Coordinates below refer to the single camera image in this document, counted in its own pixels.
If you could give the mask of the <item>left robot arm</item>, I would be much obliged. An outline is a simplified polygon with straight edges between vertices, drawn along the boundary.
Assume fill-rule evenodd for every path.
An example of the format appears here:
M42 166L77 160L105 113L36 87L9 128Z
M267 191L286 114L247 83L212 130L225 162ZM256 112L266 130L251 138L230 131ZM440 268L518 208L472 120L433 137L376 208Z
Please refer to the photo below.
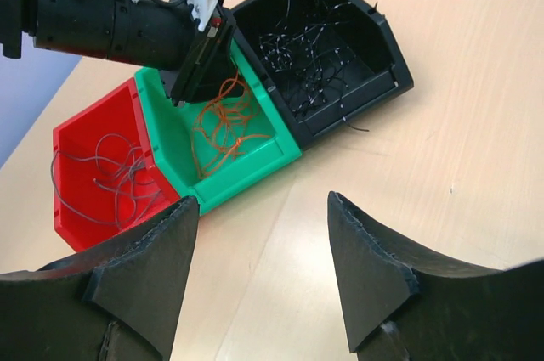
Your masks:
M30 36L36 48L153 68L173 104L215 99L236 76L234 33L222 3L203 19L191 0L1 0L5 57Z

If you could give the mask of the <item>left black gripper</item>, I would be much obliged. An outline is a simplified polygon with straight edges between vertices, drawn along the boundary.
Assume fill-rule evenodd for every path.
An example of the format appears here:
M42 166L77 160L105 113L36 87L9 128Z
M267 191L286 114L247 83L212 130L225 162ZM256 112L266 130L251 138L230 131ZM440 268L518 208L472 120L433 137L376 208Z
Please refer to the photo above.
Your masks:
M224 6L215 7L204 31L196 31L186 7L151 0L37 0L36 16L37 48L167 71L181 66L169 88L176 107L217 98L235 74L237 25Z

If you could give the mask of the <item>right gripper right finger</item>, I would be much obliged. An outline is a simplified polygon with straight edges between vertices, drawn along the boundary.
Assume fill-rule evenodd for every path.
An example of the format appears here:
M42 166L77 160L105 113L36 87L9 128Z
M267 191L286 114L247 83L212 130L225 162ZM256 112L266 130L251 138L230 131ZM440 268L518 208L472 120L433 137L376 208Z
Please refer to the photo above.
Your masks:
M540 360L543 262L448 257L338 192L327 224L348 349L360 360Z

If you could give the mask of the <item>orange black wire ball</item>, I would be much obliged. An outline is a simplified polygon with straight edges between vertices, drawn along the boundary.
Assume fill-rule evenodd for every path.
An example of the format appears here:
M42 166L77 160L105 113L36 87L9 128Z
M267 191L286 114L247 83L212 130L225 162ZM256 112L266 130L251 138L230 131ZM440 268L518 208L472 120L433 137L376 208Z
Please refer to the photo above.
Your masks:
M249 123L259 114L252 107L252 92L239 70L224 81L217 98L209 101L196 116L190 135L191 152L199 179L209 178L229 159L235 160L246 151L241 147L250 140L269 139L265 133L247 133ZM202 138L214 155L202 162L197 150Z

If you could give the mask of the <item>red plastic bin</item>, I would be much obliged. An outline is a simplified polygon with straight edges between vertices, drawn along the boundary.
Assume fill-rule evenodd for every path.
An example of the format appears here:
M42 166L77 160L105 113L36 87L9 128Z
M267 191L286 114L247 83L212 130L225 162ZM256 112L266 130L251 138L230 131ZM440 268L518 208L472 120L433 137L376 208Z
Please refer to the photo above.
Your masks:
M84 251L152 218L180 196L152 156L136 81L53 130L54 229Z

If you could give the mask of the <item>black plastic bin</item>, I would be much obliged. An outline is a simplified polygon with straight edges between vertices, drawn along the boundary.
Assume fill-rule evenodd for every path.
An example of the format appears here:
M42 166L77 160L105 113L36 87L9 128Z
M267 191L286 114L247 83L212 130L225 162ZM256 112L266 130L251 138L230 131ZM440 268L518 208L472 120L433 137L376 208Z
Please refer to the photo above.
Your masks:
M244 0L235 42L301 149L414 86L383 14L365 0Z

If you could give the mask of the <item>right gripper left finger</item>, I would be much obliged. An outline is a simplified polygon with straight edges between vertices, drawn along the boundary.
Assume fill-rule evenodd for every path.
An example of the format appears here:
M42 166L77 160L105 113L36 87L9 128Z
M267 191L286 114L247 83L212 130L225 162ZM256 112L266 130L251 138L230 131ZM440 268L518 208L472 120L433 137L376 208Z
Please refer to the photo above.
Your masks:
M35 271L1 276L3 360L168 360L196 245L199 204Z

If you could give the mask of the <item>green plastic bin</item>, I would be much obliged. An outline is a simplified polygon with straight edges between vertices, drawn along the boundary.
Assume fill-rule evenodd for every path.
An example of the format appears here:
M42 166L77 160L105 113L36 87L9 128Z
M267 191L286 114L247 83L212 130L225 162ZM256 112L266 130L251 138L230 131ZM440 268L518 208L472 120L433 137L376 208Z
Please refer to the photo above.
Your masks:
M218 96L176 107L155 69L135 81L152 156L180 196L205 214L298 159L302 151L238 43L234 72L215 85Z

